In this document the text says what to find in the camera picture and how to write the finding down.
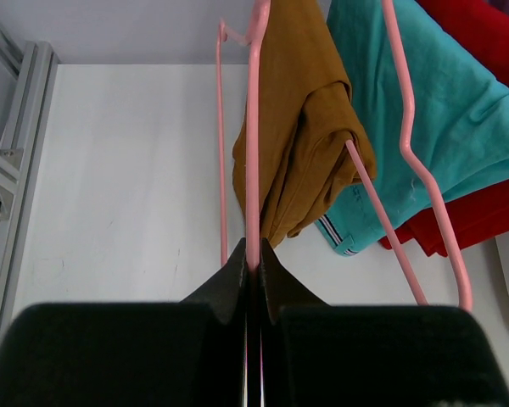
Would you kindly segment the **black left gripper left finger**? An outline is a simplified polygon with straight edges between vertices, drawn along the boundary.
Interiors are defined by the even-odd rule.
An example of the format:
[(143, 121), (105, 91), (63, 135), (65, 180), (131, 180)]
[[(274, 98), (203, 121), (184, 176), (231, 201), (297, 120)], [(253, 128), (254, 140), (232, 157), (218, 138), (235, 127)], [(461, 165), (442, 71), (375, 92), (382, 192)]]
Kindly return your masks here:
[(179, 302), (36, 304), (0, 345), (0, 406), (239, 406), (245, 244)]

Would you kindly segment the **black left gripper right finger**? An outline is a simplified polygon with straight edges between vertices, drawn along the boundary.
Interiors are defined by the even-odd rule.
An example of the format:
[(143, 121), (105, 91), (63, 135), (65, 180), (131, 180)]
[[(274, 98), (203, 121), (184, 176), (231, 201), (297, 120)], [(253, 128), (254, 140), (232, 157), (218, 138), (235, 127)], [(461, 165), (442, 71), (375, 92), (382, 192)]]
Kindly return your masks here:
[(260, 244), (268, 406), (509, 406), (481, 326), (449, 306), (332, 306)]

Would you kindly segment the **brown trousers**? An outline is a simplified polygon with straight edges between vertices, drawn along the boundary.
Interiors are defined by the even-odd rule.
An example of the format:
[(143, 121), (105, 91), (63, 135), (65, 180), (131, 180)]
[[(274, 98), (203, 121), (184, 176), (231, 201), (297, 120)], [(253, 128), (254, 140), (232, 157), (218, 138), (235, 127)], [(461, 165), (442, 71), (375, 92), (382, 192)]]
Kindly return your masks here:
[(260, 52), (260, 234), (272, 247), (322, 217), (367, 174), (375, 153), (352, 107), (352, 85), (315, 1), (273, 1)]

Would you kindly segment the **pink hanger of yellow trousers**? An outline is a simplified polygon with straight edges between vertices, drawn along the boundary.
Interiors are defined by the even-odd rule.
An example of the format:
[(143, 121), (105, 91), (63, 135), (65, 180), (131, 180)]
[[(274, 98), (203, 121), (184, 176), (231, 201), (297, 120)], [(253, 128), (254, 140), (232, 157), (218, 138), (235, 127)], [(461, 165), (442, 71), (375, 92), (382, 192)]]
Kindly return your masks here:
[[(245, 222), (247, 263), (251, 270), (255, 270), (260, 263), (259, 76), (260, 52), (268, 25), (270, 8), (271, 3), (269, 1), (254, 2), (247, 32), (241, 40), (242, 43), (249, 47), (246, 107)], [(415, 99), (394, 4), (391, 1), (383, 1), (382, 9), (403, 102), (403, 118), (400, 128), (400, 153), (404, 161), (411, 167), (426, 187), (456, 280), (459, 306), (466, 311), (470, 311), (473, 309), (472, 285), (445, 207), (445, 201), (439, 190), (437, 181), (411, 149), (411, 134), (415, 117)], [(391, 247), (394, 250), (394, 254), (401, 266), (414, 299), (418, 304), (427, 303), (415, 273), (411, 268), (411, 263), (395, 234), (394, 228), (391, 226), (389, 217), (376, 193), (372, 181), (369, 179), (366, 169), (361, 162), (360, 155), (354, 147), (354, 143), (352, 141), (347, 141), (346, 146), (356, 169), (360, 173), (362, 184), (376, 210), (376, 214), (382, 223), (383, 229), (387, 232)]]

